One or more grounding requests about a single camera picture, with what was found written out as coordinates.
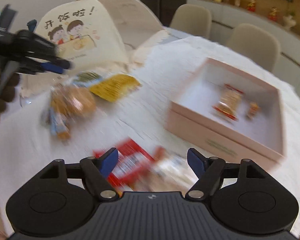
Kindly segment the red wafer snack pack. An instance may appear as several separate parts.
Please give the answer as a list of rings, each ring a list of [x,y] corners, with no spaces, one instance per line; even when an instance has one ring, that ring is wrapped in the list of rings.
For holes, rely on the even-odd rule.
[[[146,175],[156,160],[130,138],[115,148],[118,150],[118,162],[107,180],[122,196],[124,191],[133,191],[130,186]]]

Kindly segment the square biscuit clear pack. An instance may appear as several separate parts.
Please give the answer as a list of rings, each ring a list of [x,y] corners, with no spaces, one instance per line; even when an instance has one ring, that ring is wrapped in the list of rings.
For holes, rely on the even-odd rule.
[[[50,129],[50,133],[56,139],[67,141],[70,139],[70,128],[66,116],[52,107],[43,110],[41,123]]]

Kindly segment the round cracker clear pack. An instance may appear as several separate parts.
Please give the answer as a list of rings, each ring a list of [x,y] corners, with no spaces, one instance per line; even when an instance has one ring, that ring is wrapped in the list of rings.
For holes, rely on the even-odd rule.
[[[65,117],[88,116],[96,111],[94,96],[85,87],[59,85],[51,90],[52,109]]]

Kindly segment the small orange candy packet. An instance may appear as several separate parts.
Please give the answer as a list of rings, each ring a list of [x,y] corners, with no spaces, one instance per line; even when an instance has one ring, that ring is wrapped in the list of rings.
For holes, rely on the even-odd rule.
[[[253,120],[253,118],[255,117],[255,115],[258,113],[259,110],[260,110],[259,105],[256,102],[251,102],[249,109],[247,111],[247,118]]]

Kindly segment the yellow chips bag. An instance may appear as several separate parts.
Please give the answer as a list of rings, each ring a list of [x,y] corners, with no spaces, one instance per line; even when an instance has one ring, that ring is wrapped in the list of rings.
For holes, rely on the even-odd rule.
[[[126,74],[113,75],[89,88],[94,95],[108,102],[116,102],[142,86],[139,81]]]

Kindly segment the rice cracker red-trim pack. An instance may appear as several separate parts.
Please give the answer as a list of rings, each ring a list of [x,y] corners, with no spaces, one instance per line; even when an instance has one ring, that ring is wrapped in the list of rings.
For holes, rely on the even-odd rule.
[[[227,118],[237,121],[237,109],[242,101],[244,92],[225,83],[220,100],[213,105],[213,109]]]

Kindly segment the blue seaweed snack bag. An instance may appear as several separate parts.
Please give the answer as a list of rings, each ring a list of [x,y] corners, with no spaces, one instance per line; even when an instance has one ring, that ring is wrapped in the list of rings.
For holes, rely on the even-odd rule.
[[[77,74],[71,83],[77,87],[91,87],[100,81],[103,80],[103,77],[96,72],[81,72]]]

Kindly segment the white knitted tablecloth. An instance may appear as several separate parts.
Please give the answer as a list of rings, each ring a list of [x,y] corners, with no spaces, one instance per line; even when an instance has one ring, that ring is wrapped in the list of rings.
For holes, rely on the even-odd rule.
[[[224,46],[188,37],[155,46],[145,65],[132,72],[141,88],[117,103],[98,100],[96,114],[78,123],[67,142],[53,139],[43,124],[41,116],[49,103],[49,92],[0,118],[0,213],[6,233],[13,233],[5,211],[7,200],[54,159],[77,163],[93,150],[107,150],[128,137],[147,152],[160,145],[185,155],[191,144],[166,131],[167,110],[171,97],[207,57],[243,70],[280,91],[286,157],[270,174],[294,194],[300,207],[300,98],[295,89]],[[300,237],[300,211],[291,232]]]

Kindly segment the pink open gift box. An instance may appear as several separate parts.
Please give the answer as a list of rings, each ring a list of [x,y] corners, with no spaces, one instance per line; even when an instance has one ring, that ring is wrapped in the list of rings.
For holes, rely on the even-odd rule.
[[[230,163],[270,170],[287,155],[279,90],[211,58],[178,87],[166,129]]]

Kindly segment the white sideboard cabinet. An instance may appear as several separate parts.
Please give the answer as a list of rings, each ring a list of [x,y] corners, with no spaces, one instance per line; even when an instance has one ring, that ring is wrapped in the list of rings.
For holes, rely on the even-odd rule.
[[[272,72],[281,80],[300,90],[300,38],[279,24],[237,7],[207,0],[187,0],[188,4],[204,7],[211,13],[210,40],[225,46],[235,42],[266,55],[275,51],[267,62],[276,61]]]

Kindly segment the beige chair right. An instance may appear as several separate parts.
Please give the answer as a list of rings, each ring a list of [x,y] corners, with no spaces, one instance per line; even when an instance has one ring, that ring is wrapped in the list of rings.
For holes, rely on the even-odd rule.
[[[272,72],[279,61],[281,45],[271,33],[248,23],[235,27],[226,46]]]

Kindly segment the beige chair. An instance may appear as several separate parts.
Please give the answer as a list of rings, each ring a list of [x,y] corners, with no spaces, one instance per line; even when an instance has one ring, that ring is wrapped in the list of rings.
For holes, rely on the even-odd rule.
[[[209,39],[211,25],[212,15],[208,9],[198,5],[183,4],[176,10],[170,28]]]
[[[235,27],[226,46],[272,72],[279,61],[281,45],[271,33],[248,23]]]

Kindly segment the beige chair left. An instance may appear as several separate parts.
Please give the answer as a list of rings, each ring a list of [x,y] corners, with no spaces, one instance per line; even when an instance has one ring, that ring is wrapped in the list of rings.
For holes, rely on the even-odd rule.
[[[198,5],[183,4],[176,10],[170,28],[209,39],[211,25],[212,15],[208,9]]]

